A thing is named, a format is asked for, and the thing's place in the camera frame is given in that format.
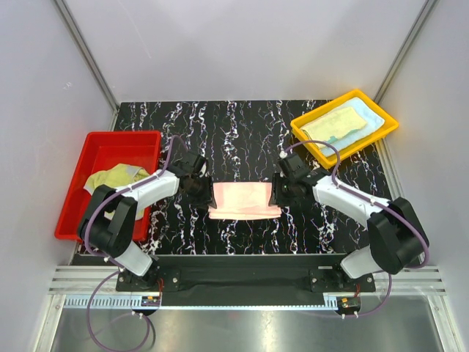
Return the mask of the pink towel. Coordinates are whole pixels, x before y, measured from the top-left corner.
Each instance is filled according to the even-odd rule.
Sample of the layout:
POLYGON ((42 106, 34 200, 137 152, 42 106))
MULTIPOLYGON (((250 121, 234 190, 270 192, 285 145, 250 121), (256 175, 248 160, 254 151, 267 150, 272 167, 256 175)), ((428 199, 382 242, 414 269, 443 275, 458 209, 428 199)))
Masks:
POLYGON ((263 220, 281 216, 277 205, 269 205, 272 183, 221 182, 213 184, 216 207, 209 207, 215 220, 263 220))

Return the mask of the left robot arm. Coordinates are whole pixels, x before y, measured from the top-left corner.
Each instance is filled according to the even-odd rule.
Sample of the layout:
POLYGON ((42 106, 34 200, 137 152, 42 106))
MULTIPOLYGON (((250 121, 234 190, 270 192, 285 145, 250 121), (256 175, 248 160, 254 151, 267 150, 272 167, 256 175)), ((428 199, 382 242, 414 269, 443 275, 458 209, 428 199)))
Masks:
POLYGON ((131 290, 150 291, 163 283, 158 259, 143 252, 133 240, 138 213, 154 203, 183 193, 194 207, 216 208, 208 161, 187 152, 143 180, 112 188, 98 186, 78 226, 80 239, 117 264, 119 278, 131 290))

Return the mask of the yellow green towel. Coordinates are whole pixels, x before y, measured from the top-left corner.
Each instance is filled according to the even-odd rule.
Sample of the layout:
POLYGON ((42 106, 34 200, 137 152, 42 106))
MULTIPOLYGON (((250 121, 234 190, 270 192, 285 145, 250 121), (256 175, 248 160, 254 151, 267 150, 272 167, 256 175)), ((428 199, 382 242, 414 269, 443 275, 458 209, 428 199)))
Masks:
POLYGON ((305 124, 300 130, 307 135, 308 140, 333 144, 367 125, 368 122, 349 106, 331 111, 305 124))

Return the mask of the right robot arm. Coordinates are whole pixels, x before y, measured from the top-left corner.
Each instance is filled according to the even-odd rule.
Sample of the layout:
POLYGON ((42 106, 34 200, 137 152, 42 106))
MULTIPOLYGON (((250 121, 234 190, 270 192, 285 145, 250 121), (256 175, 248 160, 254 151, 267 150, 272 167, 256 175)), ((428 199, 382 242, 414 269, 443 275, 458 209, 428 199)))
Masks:
POLYGON ((340 290, 350 290, 359 278, 378 271, 397 274, 421 255, 426 265, 429 240, 410 202, 402 197, 373 197, 341 182, 323 168, 310 169, 296 153, 282 153, 273 175, 270 205, 281 208, 316 202, 333 208, 364 226, 369 245, 348 254, 333 272, 340 290))

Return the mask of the light blue towel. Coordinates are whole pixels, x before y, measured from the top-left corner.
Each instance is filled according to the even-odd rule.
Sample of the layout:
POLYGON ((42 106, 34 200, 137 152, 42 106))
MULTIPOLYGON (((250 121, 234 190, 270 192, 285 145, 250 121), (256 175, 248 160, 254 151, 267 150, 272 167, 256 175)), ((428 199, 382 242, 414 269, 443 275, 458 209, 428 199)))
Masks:
POLYGON ((338 150, 343 150, 344 148, 349 147, 351 144, 366 138, 367 136, 371 135, 372 133, 376 132, 379 128, 381 128, 385 120, 376 112, 374 112, 372 109, 370 109, 365 102, 358 98, 352 98, 349 99, 347 102, 341 104, 340 106, 334 108, 332 111, 339 110, 342 108, 346 107, 353 107, 356 112, 364 118, 367 122, 368 125, 356 132, 352 132, 343 139, 334 142, 332 145, 338 150))

